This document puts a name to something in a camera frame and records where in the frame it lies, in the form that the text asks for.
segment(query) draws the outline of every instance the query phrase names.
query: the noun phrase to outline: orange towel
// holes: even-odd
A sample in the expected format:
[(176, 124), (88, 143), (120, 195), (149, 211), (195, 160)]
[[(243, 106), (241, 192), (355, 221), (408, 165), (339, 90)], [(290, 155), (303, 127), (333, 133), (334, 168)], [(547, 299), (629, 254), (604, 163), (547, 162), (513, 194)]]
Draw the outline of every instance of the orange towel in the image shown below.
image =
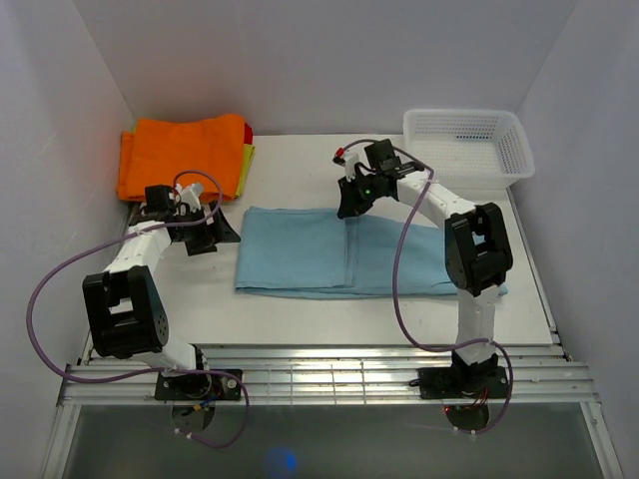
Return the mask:
[[(170, 185), (182, 170), (202, 170), (215, 177), (225, 200), (236, 196), (244, 163), (245, 120), (222, 115), (195, 123), (166, 123), (141, 119), (136, 133), (122, 135), (118, 198), (144, 200), (144, 188)], [(218, 197), (218, 189), (199, 175), (184, 175), (182, 185), (202, 183), (203, 202)]]

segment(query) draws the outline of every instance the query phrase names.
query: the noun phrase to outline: blue light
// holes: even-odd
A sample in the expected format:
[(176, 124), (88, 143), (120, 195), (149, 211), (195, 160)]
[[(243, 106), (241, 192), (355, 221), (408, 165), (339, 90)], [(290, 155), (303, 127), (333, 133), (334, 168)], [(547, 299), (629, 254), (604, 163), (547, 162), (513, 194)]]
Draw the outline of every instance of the blue light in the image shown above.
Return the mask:
[(264, 465), (268, 477), (272, 479), (288, 479), (293, 477), (298, 468), (298, 458), (292, 449), (274, 447), (265, 454)]

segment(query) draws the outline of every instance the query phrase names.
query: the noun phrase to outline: basket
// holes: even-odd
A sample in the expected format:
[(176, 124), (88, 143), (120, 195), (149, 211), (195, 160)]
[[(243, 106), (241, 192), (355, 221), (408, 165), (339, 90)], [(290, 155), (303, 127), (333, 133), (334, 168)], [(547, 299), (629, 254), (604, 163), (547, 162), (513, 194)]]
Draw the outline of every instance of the basket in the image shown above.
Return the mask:
[(515, 115), (496, 110), (408, 110), (404, 146), (448, 188), (508, 188), (535, 172)]

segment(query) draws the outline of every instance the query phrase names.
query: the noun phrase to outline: blue cloth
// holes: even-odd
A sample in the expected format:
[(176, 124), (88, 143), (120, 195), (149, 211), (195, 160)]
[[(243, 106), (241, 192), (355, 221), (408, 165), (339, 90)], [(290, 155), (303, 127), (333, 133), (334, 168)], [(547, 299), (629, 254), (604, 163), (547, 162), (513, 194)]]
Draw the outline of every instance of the blue cloth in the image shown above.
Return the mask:
[[(244, 216), (236, 290), (304, 298), (389, 296), (402, 224), (335, 210), (264, 210)], [(411, 226), (399, 268), (399, 294), (456, 294), (444, 266), (443, 233)]]

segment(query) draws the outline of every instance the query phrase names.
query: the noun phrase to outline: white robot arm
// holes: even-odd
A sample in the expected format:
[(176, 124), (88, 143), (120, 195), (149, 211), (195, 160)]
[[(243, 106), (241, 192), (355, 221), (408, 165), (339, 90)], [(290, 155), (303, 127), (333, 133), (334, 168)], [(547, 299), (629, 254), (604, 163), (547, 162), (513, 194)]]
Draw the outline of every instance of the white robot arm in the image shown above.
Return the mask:
[[(430, 182), (424, 168), (415, 162), (403, 164), (390, 140), (374, 142), (365, 152), (369, 167), (359, 162), (356, 153), (333, 159), (345, 168), (338, 181), (341, 202), (337, 215), (362, 215), (383, 197), (414, 207)], [(492, 339), (499, 287), (512, 267), (501, 210), (495, 204), (477, 205), (431, 183), (418, 212), (444, 232), (445, 267), (459, 301), (456, 343)], [(495, 347), (487, 342), (455, 349), (452, 361), (458, 390), (483, 388), (498, 371)]]
[[(146, 202), (130, 221), (126, 240), (116, 258), (82, 284), (94, 347), (101, 356), (143, 361), (162, 367), (161, 382), (174, 393), (169, 399), (199, 398), (211, 389), (210, 375), (190, 375), (175, 369), (208, 369), (200, 349), (169, 333), (169, 322), (153, 281), (153, 272), (172, 242), (185, 244), (189, 256), (216, 251), (218, 242), (240, 237), (218, 210), (211, 223), (192, 225), (205, 217), (199, 183), (182, 189), (178, 197), (168, 186), (145, 190)], [(152, 231), (148, 227), (163, 225)]]

